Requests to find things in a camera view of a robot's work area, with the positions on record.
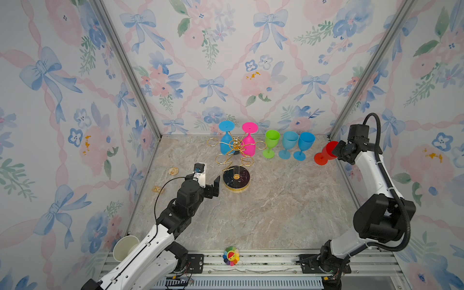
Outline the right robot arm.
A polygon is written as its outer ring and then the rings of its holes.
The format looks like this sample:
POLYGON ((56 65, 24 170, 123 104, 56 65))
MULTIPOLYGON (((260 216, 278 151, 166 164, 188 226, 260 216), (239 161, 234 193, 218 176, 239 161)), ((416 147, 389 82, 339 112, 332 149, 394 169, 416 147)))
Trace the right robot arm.
POLYGON ((350 273, 349 260, 360 252, 370 247, 397 252, 409 243, 416 206, 393 185, 379 143, 371 143, 368 134, 366 124, 352 125, 348 140, 339 142, 332 153, 360 169, 370 197, 355 212, 350 230, 328 240, 319 254, 298 257, 297 264, 305 274, 350 273))

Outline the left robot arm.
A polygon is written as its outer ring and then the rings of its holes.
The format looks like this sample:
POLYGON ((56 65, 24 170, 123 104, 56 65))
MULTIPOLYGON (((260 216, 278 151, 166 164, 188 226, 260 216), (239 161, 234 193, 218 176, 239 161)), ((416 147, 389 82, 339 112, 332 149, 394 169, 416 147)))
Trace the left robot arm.
POLYGON ((100 280, 89 279, 83 290, 149 290, 171 273, 188 268, 188 250, 176 238, 191 224, 205 198, 219 196, 221 177, 206 185, 203 174, 191 174, 177 197, 158 217, 145 238, 113 270, 100 280))

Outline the red wine glass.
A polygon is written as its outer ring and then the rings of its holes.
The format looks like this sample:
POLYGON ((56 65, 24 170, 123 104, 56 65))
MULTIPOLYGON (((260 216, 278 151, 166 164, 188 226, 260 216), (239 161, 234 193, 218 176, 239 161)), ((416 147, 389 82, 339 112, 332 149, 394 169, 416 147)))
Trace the red wine glass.
POLYGON ((337 159, 332 151, 337 147, 338 141, 331 141, 322 149, 321 152, 315 154, 314 161, 316 164, 320 166, 324 166, 327 164, 328 161, 337 159))

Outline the green wine glass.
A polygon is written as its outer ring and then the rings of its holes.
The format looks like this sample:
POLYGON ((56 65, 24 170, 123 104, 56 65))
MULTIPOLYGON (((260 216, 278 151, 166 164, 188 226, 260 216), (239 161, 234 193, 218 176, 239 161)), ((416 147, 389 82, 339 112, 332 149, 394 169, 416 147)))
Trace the green wine glass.
POLYGON ((267 159, 274 157, 273 149, 277 146, 280 140, 280 132, 277 130, 268 130, 265 134, 266 149, 263 151, 263 156, 267 159))

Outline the teal wine glass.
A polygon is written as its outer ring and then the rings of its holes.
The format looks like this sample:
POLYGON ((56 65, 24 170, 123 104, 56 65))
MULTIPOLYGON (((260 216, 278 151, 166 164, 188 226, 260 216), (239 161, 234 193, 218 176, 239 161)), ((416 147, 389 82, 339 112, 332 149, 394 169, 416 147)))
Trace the teal wine glass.
POLYGON ((285 132, 282 138, 283 150, 279 152, 279 157, 288 160, 291 157, 290 150, 297 144, 299 135, 294 131, 285 132))

